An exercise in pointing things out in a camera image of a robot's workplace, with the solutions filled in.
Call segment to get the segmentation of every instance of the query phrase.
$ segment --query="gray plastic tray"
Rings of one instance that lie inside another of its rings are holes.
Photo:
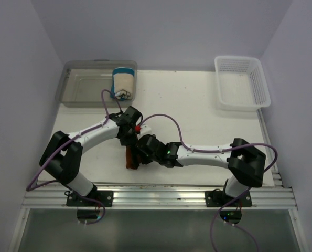
[[[120,101],[121,106],[132,104],[136,95],[137,63],[132,60],[73,60],[65,64],[56,98],[66,107],[103,108],[101,91],[110,90],[112,71],[117,67],[129,67],[135,71],[134,92],[131,100]],[[104,100],[109,108],[116,102],[105,93]]]

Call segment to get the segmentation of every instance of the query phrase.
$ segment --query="white wall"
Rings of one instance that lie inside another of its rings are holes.
[[[61,70],[31,2],[0,0],[0,251],[9,246],[26,184],[39,168]]]
[[[272,98],[264,119],[312,245],[312,0],[294,0],[262,59]]]
[[[32,0],[60,57],[132,59],[139,69],[210,70],[260,58],[292,0]]]

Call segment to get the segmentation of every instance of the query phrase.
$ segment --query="red button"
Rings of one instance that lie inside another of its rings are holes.
[[[140,133],[141,132],[141,126],[136,125],[135,126],[135,131],[136,131],[136,133]]]

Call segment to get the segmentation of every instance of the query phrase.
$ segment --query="purple cable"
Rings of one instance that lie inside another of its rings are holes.
[[[178,133],[179,133],[179,138],[180,138],[180,142],[181,144],[183,145],[183,147],[187,150],[191,150],[191,148],[187,145],[185,145],[183,139],[182,139],[182,133],[181,133],[181,129],[180,129],[180,126],[178,124],[178,122],[171,116],[167,115],[167,114],[153,114],[153,115],[150,115],[149,117],[145,118],[143,120],[143,122],[141,123],[141,125],[147,121],[148,119],[152,118],[152,117],[167,117],[169,119],[171,119],[172,122],[175,123],[175,125],[177,126],[177,129],[178,129]],[[242,149],[242,148],[247,148],[247,147],[252,147],[252,146],[265,146],[265,147],[268,147],[270,149],[272,149],[275,153],[275,157],[273,159],[273,161],[271,162],[271,164],[269,164],[267,166],[267,168],[264,169],[264,172],[266,172],[267,170],[269,170],[277,161],[277,158],[278,158],[278,152],[276,150],[276,148],[274,148],[272,145],[270,144],[266,144],[266,143],[249,143],[249,144],[244,144],[244,145],[241,145],[241,146],[237,146],[237,147],[233,147],[233,148],[228,148],[228,149],[224,149],[222,150],[223,152],[228,152],[228,151],[236,151],[236,150],[239,150],[239,149]],[[218,150],[199,150],[199,149],[194,149],[195,152],[200,152],[200,153],[220,153],[220,151]],[[211,240],[211,243],[212,243],[212,246],[213,246],[213,249],[215,250],[215,252],[218,252],[218,249],[215,245],[215,242],[214,242],[214,239],[213,239],[213,227],[214,227],[214,224],[215,224],[215,221],[219,215],[219,213],[222,211],[222,209],[224,209],[225,207],[231,205],[232,203],[234,203],[235,201],[239,200],[240,198],[242,198],[249,190],[251,189],[251,187],[249,187],[247,190],[245,190],[243,193],[241,193],[239,196],[237,196],[236,198],[232,199],[231,201],[227,202],[226,204],[224,204],[223,206],[221,206],[218,210],[217,210],[217,213],[214,215],[213,219],[212,219],[212,222],[211,222],[211,225],[210,225],[210,240]],[[236,226],[238,229],[244,231],[245,233],[247,233],[255,242],[256,244],[256,247],[257,247],[257,251],[260,251],[260,248],[259,248],[259,245],[258,245],[258,242],[257,240],[255,239],[255,237],[250,234],[248,231],[246,231],[244,228],[240,227],[240,226]]]
[[[107,89],[103,89],[102,92],[101,92],[101,99],[102,99],[103,107],[104,107],[104,110],[105,110],[105,113],[106,113],[106,118],[105,118],[105,121],[103,122],[103,124],[99,124],[99,125],[96,125],[96,126],[94,126],[94,127],[89,128],[89,129],[87,129],[87,130],[82,131],[82,132],[80,133],[80,135],[76,135],[74,138],[68,140],[68,141],[67,141],[66,143],[64,143],[62,146],[60,146],[59,148],[57,148],[56,151],[54,151],[54,153],[52,153],[52,155],[51,155],[49,158],[46,159],[45,163],[41,166],[41,168],[40,168],[39,171],[36,173],[36,175],[34,176],[34,178],[33,178],[33,179],[31,180],[31,182],[28,184],[28,186],[26,187],[26,191],[27,191],[27,192],[30,192],[30,191],[32,191],[32,190],[34,190],[34,189],[37,189],[37,188],[39,188],[39,187],[41,187],[41,186],[44,186],[44,185],[48,185],[48,184],[50,184],[50,183],[57,182],[57,180],[51,180],[51,181],[46,181],[46,182],[44,182],[44,183],[41,183],[41,184],[39,184],[39,185],[32,186],[32,185],[36,182],[36,180],[38,179],[38,177],[39,177],[39,175],[42,173],[42,171],[43,171],[43,170],[46,168],[46,166],[50,163],[50,161],[51,161],[58,153],[60,153],[60,151],[61,151],[62,149],[64,149],[65,147],[67,147],[70,143],[72,143],[74,140],[78,139],[80,136],[85,135],[85,134],[87,134],[87,133],[89,133],[89,132],[91,132],[91,131],[93,131],[93,130],[96,130],[96,129],[98,129],[98,128],[104,126],[104,125],[108,122],[108,120],[109,120],[109,112],[108,112],[107,105],[106,105],[106,103],[105,103],[105,101],[104,101],[104,97],[103,97],[104,92],[111,93],[111,92],[110,92],[109,90],[107,90]],[[120,103],[119,103],[119,101],[118,101],[118,99],[117,99],[116,97],[115,97],[115,101],[117,102],[117,105],[118,105],[120,111],[122,111],[121,105],[120,105]],[[75,192],[75,193],[76,193],[80,198],[82,198],[83,200],[95,202],[95,203],[99,204],[101,207],[103,207],[103,213],[102,213],[101,217],[98,218],[97,220],[93,221],[93,222],[88,222],[87,225],[95,224],[95,223],[99,222],[99,221],[104,217],[104,214],[105,214],[105,207],[104,207],[104,205],[103,205],[100,201],[97,201],[97,200],[91,199],[91,198],[86,198],[86,197],[84,197],[84,196],[81,196],[81,195],[80,195],[79,193],[77,193],[77,192]]]

